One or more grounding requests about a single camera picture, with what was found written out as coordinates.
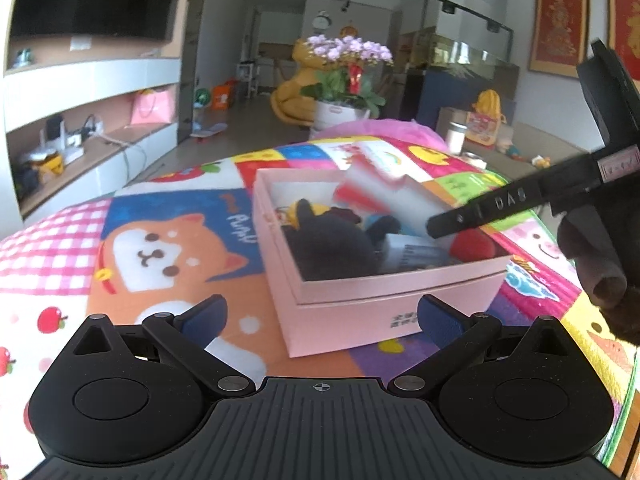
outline ribbed gray surface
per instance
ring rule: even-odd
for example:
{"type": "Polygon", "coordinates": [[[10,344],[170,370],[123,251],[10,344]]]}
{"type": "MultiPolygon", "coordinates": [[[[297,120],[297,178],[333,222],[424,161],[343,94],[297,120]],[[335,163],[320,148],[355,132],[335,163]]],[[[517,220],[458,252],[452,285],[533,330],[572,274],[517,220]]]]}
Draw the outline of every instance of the ribbed gray surface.
{"type": "Polygon", "coordinates": [[[29,480],[554,480],[616,478],[593,459],[546,469],[495,463],[457,444],[421,400],[375,380],[268,379],[220,402],[188,443],[113,469],[52,459],[29,480]],[[324,392],[314,386],[330,386],[324,392]]]}

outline green blanket trim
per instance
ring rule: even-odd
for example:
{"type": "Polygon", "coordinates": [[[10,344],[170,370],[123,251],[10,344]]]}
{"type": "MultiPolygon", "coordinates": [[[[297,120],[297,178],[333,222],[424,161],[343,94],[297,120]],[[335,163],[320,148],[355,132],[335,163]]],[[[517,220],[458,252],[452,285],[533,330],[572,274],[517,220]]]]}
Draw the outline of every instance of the green blanket trim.
{"type": "Polygon", "coordinates": [[[613,437],[611,438],[611,442],[607,447],[607,452],[602,459],[602,463],[609,467],[613,460],[613,456],[616,454],[618,450],[618,444],[620,444],[620,439],[622,438],[622,433],[625,431],[626,421],[629,417],[629,412],[631,411],[631,405],[634,401],[634,396],[636,393],[636,377],[638,376],[638,367],[640,363],[640,352],[636,349],[636,359],[634,361],[634,368],[631,370],[631,377],[629,379],[628,387],[626,388],[626,396],[625,403],[622,405],[622,410],[620,411],[620,416],[618,417],[618,421],[616,422],[616,429],[613,430],[613,437]]]}

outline white cord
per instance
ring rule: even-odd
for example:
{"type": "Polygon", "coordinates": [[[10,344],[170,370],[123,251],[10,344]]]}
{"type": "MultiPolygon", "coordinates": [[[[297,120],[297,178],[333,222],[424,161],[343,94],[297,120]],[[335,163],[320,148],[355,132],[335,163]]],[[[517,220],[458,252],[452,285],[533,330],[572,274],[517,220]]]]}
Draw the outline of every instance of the white cord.
{"type": "MultiPolygon", "coordinates": [[[[104,140],[108,142],[113,142],[114,144],[119,144],[121,146],[124,146],[125,148],[135,148],[137,150],[140,150],[140,152],[142,152],[142,155],[145,157],[144,162],[142,163],[142,171],[145,170],[146,162],[148,161],[148,158],[146,156],[146,151],[142,146],[139,146],[138,144],[131,144],[130,142],[126,142],[124,140],[114,139],[113,137],[110,137],[107,134],[100,133],[95,135],[97,135],[98,137],[102,137],[104,140]]],[[[122,153],[124,155],[124,163],[127,167],[127,184],[128,184],[131,177],[131,173],[129,169],[129,159],[127,158],[127,152],[122,152],[122,153]]]]}

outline red artwork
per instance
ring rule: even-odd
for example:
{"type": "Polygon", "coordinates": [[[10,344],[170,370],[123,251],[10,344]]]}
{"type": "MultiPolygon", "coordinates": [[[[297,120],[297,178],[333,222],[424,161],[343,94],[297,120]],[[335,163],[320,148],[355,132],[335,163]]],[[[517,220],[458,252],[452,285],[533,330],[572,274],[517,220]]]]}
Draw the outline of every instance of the red artwork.
{"type": "Polygon", "coordinates": [[[589,0],[537,0],[529,68],[577,76],[588,37],[589,0]]]}
{"type": "Polygon", "coordinates": [[[609,46],[640,80],[640,0],[609,0],[609,46]]]}

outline pink box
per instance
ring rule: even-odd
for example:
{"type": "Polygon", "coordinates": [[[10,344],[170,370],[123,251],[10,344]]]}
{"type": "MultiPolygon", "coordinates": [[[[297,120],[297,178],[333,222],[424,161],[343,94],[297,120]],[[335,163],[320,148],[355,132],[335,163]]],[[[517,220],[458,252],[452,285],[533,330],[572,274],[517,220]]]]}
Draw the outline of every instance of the pink box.
{"type": "Polygon", "coordinates": [[[290,357],[343,350],[420,332],[415,313],[423,294],[433,294],[467,315],[489,307],[510,260],[502,249],[500,256],[490,260],[438,269],[304,282],[276,217],[272,191],[287,182],[335,186],[342,174],[339,170],[302,169],[257,172],[255,231],[290,357]],[[399,324],[398,319],[411,322],[399,324]]]}

